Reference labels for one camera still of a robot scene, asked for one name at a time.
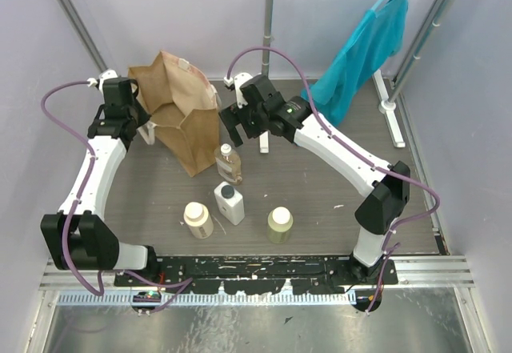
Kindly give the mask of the brown canvas bag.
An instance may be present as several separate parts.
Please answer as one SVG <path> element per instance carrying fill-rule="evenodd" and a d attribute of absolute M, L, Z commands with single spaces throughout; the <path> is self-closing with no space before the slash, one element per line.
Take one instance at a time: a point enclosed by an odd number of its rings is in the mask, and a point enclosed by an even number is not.
<path fill-rule="evenodd" d="M 218 93 L 184 58 L 161 51 L 149 66 L 132 66 L 138 101 L 155 125 L 156 138 L 171 150 L 190 177 L 215 163 L 220 144 Z"/>

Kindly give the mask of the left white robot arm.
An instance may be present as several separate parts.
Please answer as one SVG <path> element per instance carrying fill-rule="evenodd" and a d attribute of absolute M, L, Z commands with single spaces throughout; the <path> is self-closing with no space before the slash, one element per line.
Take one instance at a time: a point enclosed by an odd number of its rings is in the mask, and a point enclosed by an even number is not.
<path fill-rule="evenodd" d="M 136 281 L 150 286 L 160 276 L 154 249 L 119 241 L 105 223 L 114 176 L 138 129 L 150 116 L 137 100 L 134 79 L 102 76 L 89 84 L 100 90 L 103 103 L 87 136 L 80 138 L 86 156 L 71 192 L 56 213 L 42 218 L 43 238 L 59 270 L 131 270 Z"/>

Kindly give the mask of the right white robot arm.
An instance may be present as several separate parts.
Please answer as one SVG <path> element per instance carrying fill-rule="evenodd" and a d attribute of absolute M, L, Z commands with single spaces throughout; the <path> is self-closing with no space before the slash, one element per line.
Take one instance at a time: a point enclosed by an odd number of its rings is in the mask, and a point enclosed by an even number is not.
<path fill-rule="evenodd" d="M 225 87 L 236 94 L 235 103 L 219 116 L 235 146 L 242 145 L 237 128 L 248 138 L 268 131 L 317 155 L 350 182 L 364 198 L 354 217 L 360 226 L 350 254 L 350 272 L 361 284 L 373 281 L 383 265 L 384 243 L 391 225 L 409 202 L 410 168 L 394 165 L 366 153 L 321 115 L 305 99 L 285 100 L 263 74 L 240 73 L 225 78 Z"/>

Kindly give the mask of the clear amber liquid bottle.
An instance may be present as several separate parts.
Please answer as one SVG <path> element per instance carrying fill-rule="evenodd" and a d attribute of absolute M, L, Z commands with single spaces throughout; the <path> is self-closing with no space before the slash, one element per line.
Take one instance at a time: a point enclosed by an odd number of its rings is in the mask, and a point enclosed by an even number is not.
<path fill-rule="evenodd" d="M 238 152 L 228 143 L 214 152 L 218 173 L 230 184 L 242 183 L 242 163 Z"/>

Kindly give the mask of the white square bottle black cap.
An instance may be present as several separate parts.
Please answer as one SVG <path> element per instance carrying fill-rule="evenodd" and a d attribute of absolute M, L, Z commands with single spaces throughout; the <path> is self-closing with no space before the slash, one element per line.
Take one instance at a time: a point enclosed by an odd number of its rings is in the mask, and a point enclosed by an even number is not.
<path fill-rule="evenodd" d="M 226 219 L 237 226 L 245 218 L 242 194 L 227 182 L 220 183 L 214 189 L 218 209 Z"/>

